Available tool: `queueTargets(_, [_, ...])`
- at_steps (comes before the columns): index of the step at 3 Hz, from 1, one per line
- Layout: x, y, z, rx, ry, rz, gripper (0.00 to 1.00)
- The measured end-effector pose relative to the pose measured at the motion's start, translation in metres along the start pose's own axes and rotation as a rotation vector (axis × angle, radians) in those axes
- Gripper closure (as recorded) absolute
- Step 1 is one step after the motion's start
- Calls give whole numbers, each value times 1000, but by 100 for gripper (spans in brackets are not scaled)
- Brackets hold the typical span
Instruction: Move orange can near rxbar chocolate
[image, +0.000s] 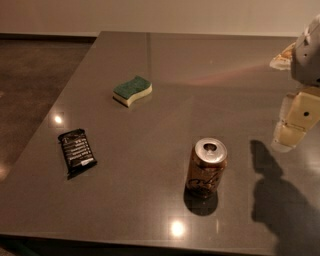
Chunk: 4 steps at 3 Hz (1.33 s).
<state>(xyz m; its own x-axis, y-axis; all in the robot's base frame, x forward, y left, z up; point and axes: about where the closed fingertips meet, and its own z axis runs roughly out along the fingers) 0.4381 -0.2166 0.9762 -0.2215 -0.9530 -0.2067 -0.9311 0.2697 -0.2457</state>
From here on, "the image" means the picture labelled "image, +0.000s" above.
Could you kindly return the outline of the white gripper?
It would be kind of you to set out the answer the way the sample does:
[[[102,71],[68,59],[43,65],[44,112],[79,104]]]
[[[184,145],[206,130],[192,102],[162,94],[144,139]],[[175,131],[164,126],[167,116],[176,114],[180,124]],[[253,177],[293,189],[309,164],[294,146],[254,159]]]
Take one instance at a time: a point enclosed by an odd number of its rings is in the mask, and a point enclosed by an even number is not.
[[[281,71],[291,69],[294,80],[317,86],[288,93],[283,99],[271,147],[287,153],[320,121],[320,15],[304,29],[295,44],[276,55],[269,66]]]

